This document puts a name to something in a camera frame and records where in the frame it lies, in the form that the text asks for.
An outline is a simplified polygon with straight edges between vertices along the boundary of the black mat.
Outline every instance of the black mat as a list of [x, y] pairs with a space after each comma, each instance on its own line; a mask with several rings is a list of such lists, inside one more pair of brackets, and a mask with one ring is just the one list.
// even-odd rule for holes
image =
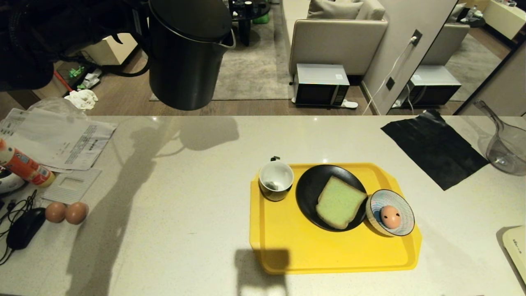
[[436, 110], [390, 122], [382, 130], [443, 190], [489, 163]]

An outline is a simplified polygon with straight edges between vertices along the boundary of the small bowl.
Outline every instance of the small bowl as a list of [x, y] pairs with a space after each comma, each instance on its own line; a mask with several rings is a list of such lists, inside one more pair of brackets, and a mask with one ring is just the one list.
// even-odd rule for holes
[[[395, 229], [387, 228], [382, 222], [380, 212], [386, 205], [394, 206], [400, 213], [400, 226]], [[371, 195], [367, 199], [366, 214], [372, 226], [388, 236], [405, 236], [414, 229], [413, 210], [402, 196], [391, 190], [382, 189]]]

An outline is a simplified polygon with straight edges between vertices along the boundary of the mirror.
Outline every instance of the mirror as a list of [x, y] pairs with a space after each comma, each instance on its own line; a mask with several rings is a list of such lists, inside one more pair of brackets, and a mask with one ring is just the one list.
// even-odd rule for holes
[[526, 34], [526, 0], [499, 1], [459, 0], [388, 115], [453, 115], [468, 100]]

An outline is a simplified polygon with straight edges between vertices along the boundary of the white countertop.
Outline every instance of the white countertop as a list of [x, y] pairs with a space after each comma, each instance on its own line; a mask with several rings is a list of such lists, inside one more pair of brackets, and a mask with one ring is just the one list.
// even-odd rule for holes
[[[524, 295], [497, 232], [524, 225], [525, 178], [487, 165], [441, 190], [380, 129], [409, 117], [92, 118], [120, 126], [83, 198], [87, 220], [44, 223], [0, 267], [0, 293]], [[445, 118], [476, 150], [479, 134], [494, 132], [486, 117]], [[504, 120], [526, 127], [519, 117]], [[249, 185], [274, 155], [288, 163], [373, 162], [393, 175], [423, 236], [417, 267], [266, 275], [249, 244]]]

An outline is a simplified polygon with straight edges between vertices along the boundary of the egg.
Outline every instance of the egg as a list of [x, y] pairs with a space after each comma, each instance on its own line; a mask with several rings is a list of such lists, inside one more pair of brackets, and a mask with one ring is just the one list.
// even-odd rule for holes
[[86, 216], [88, 216], [88, 205], [82, 202], [76, 202], [67, 208], [66, 211], [66, 221], [73, 224], [78, 225], [81, 224], [84, 219], [86, 219]]
[[381, 211], [382, 222], [389, 229], [395, 229], [400, 226], [400, 213], [394, 206], [386, 205]]
[[66, 205], [62, 202], [53, 202], [46, 208], [46, 220], [53, 223], [61, 223], [66, 216]]

